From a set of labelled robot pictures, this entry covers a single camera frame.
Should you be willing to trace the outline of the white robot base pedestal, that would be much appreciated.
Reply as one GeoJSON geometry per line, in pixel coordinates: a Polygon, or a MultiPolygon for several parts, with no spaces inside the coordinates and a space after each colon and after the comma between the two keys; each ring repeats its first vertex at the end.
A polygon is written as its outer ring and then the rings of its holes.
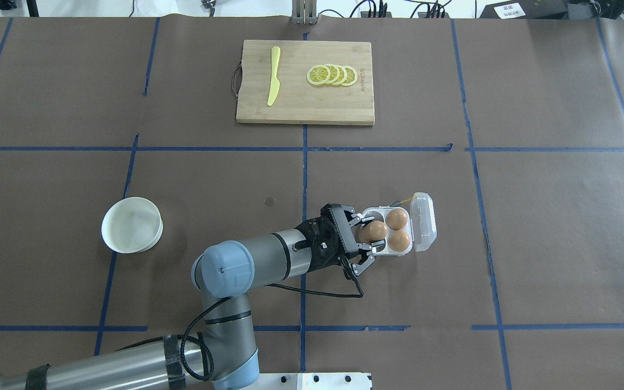
{"type": "Polygon", "coordinates": [[[361,372],[262,373],[247,389],[372,389],[372,375],[361,372]]]}

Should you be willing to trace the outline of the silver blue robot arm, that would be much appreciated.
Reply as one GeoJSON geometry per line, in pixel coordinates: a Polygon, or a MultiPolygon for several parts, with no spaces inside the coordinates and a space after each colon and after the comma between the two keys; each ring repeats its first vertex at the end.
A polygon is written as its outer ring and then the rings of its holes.
{"type": "Polygon", "coordinates": [[[0,389],[238,389],[260,375],[249,293],[327,267],[358,277],[351,261],[371,259],[383,239],[362,241],[360,228],[376,217],[329,203],[297,227],[223,241],[204,250],[190,269],[195,293],[181,325],[167,335],[65,365],[39,365],[20,375],[0,374],[0,389]]]}

